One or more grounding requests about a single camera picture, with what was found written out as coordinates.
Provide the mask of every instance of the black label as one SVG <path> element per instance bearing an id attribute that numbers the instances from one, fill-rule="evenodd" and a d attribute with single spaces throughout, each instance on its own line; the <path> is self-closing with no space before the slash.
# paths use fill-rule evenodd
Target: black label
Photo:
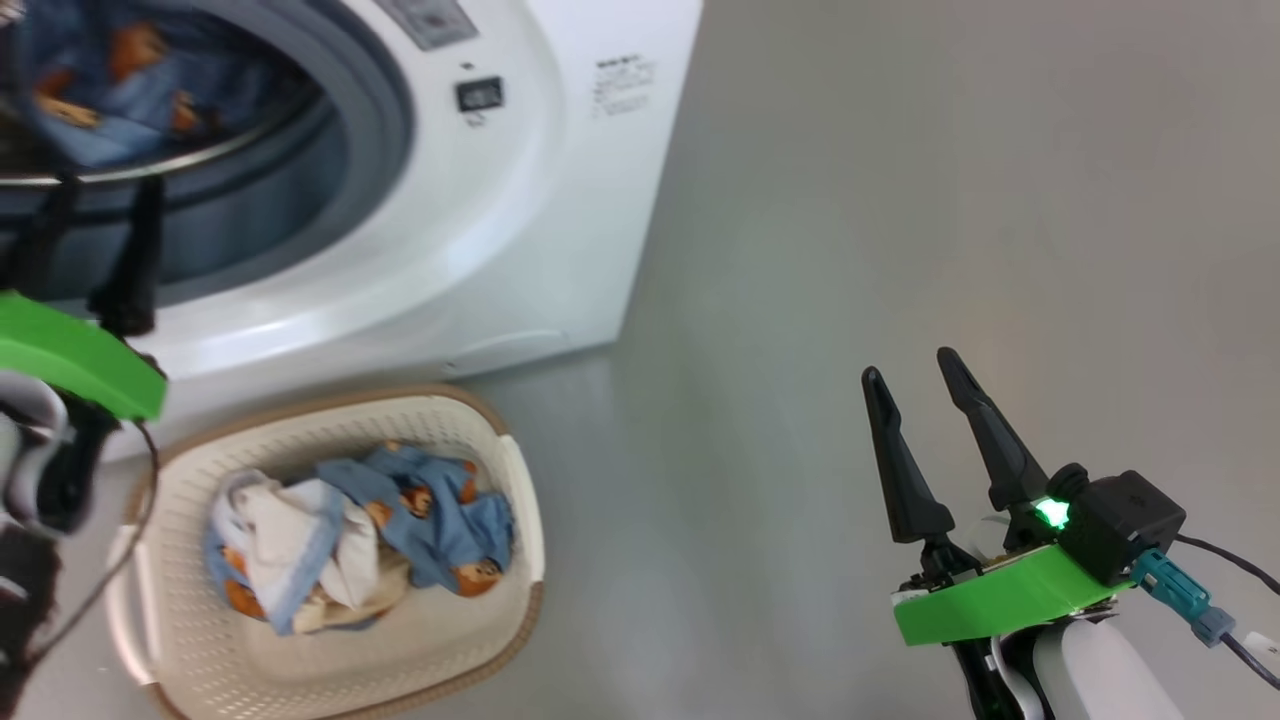
<path id="1" fill-rule="evenodd" d="M 476 110 L 502 108 L 506 100 L 502 92 L 500 77 L 458 83 L 456 90 L 458 92 L 460 113 L 475 113 Z"/>

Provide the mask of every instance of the teal connector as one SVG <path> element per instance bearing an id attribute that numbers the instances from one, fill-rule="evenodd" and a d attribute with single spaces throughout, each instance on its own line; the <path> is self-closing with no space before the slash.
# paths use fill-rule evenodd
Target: teal connector
<path id="1" fill-rule="evenodd" d="M 1133 564 L 1133 582 L 1147 594 L 1174 609 L 1206 647 L 1235 629 L 1235 619 L 1210 605 L 1212 594 L 1158 550 L 1143 552 Z"/>

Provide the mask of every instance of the beige cloth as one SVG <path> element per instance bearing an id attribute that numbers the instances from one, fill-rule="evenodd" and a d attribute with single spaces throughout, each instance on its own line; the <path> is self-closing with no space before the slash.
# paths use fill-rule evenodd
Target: beige cloth
<path id="1" fill-rule="evenodd" d="M 293 632 L 315 633 L 325 628 L 355 625 L 380 616 L 408 593 L 410 562 L 387 543 L 378 544 L 378 584 L 365 601 L 356 607 L 337 602 L 321 585 L 316 585 L 293 615 Z"/>

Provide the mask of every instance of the washing machine door opening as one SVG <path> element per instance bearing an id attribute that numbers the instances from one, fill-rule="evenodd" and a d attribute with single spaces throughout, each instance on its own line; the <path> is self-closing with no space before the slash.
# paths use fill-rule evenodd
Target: washing machine door opening
<path id="1" fill-rule="evenodd" d="M 378 37 L 340 0 L 186 0 L 182 6 L 265 40 L 297 64 L 297 82 L 243 132 L 143 161 L 74 170 L 83 192 L 38 300 L 82 311 L 128 234 L 143 177 L 166 179 L 159 304 L 169 306 L 268 278 L 340 242 L 378 209 L 401 173 L 413 127 L 403 79 Z M 0 29 L 0 37 L 14 31 Z M 6 50 L 0 40 L 0 53 Z M 0 73 L 0 85 L 12 99 L 8 74 Z M 0 259 L 58 183 L 55 169 L 67 168 L 20 124 L 12 101 L 5 109 Z"/>

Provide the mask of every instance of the green light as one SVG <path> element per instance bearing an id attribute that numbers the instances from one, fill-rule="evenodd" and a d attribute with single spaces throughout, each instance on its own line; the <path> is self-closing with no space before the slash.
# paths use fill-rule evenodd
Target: green light
<path id="1" fill-rule="evenodd" d="M 1036 511 L 1041 514 L 1041 518 L 1044 518 L 1046 523 L 1060 530 L 1066 527 L 1068 507 L 1070 507 L 1070 503 L 1059 502 L 1052 497 L 1046 497 L 1036 503 Z"/>

